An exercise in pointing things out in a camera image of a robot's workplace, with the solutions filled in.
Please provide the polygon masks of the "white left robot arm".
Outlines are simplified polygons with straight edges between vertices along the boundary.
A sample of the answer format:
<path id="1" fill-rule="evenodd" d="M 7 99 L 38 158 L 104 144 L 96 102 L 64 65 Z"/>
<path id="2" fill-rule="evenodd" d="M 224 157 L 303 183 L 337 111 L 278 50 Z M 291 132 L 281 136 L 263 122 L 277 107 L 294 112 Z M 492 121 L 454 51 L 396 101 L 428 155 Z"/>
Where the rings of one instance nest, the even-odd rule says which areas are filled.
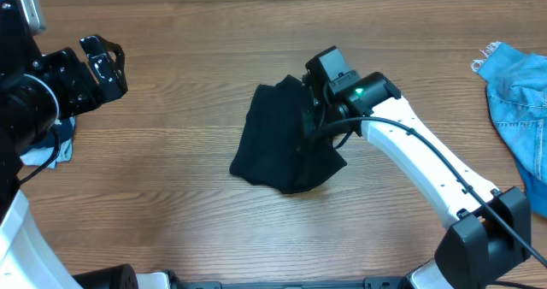
<path id="1" fill-rule="evenodd" d="M 31 36 L 8 35 L 1 43 L 1 286 L 3 288 L 169 288 L 168 274 L 138 274 L 121 264 L 72 275 L 46 242 L 21 190 L 21 155 L 47 134 L 53 151 L 61 140 L 56 120 L 93 111 L 127 91 L 124 52 L 92 35 L 70 48 L 42 55 Z"/>

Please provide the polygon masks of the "black t-shirt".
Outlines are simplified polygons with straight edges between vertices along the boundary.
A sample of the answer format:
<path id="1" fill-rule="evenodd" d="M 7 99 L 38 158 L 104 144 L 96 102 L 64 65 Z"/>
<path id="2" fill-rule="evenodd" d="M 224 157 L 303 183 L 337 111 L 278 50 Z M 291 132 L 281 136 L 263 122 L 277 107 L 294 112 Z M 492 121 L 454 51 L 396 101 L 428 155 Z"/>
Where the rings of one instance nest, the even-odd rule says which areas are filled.
<path id="1" fill-rule="evenodd" d="M 259 85 L 230 174 L 253 186 L 295 194 L 320 186 L 345 167 L 332 144 L 304 142 L 302 111 L 308 104 L 303 83 L 290 75 L 275 86 Z"/>

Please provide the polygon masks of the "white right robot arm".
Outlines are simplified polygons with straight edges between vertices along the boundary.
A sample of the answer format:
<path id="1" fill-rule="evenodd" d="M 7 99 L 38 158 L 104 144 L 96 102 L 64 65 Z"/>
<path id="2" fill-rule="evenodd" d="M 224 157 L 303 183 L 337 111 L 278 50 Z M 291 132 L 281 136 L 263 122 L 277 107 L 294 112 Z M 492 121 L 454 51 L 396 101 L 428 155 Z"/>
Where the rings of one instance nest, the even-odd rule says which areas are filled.
<path id="1" fill-rule="evenodd" d="M 307 73 L 321 118 L 309 141 L 356 133 L 381 149 L 414 183 L 446 232 L 431 260 L 399 278 L 401 288 L 485 288 L 531 255 L 531 209 L 524 193 L 501 191 L 451 152 L 383 74 Z"/>

